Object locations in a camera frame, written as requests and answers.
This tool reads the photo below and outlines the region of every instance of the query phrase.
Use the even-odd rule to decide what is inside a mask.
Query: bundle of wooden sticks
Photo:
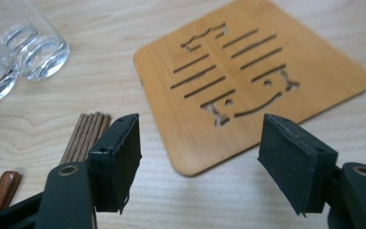
[[[81,114],[73,129],[70,141],[60,164],[84,161],[89,149],[109,128],[111,117],[108,114]],[[0,178],[0,210],[9,207],[21,176],[15,171],[7,171]]]
[[[108,114],[81,114],[60,164],[86,160],[88,150],[106,132],[110,121]]]

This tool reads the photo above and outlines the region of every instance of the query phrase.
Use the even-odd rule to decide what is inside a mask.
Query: square coaster
[[[184,176],[257,145],[266,113],[299,123],[366,89],[364,69],[266,0],[234,1],[134,63]]]

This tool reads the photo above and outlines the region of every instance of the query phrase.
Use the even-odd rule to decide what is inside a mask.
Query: metal rivet
[[[356,173],[358,173],[358,174],[366,177],[366,166],[360,166],[360,165],[358,165],[358,166],[353,167],[353,170]]]
[[[68,165],[58,171],[59,176],[69,176],[78,171],[78,167],[74,165]]]

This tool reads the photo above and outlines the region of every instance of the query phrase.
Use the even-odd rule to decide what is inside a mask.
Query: wood grain
[[[20,182],[20,175],[14,171],[6,171],[0,178],[0,211],[9,207]]]
[[[300,123],[366,90],[362,66],[265,0],[215,10],[144,46],[134,63],[185,176],[258,144],[266,113]]]
[[[70,141],[61,158],[60,164],[72,161],[85,161],[93,144],[109,128],[111,117],[96,112],[81,114],[73,129]]]
[[[295,214],[256,160],[257,148],[198,177],[171,166],[133,55],[230,0],[33,2],[70,43],[71,55],[50,79],[20,79],[0,102],[0,176],[13,169],[23,175],[13,203],[43,191],[80,114],[139,113],[143,158],[130,201],[122,216],[97,214],[98,228],[328,228],[327,206],[306,219]],[[366,68],[366,1],[274,2]],[[366,163],[366,92],[302,127],[340,152],[337,165]]]

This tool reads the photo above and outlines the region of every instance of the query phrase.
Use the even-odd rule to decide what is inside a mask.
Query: clamp jaw
[[[141,157],[138,114],[118,118],[85,162],[55,167],[43,193],[1,211],[0,228],[96,228],[96,211],[122,213]]]
[[[258,160],[295,212],[321,213],[330,228],[366,229],[366,165],[336,166],[337,152],[293,121],[265,114]]]

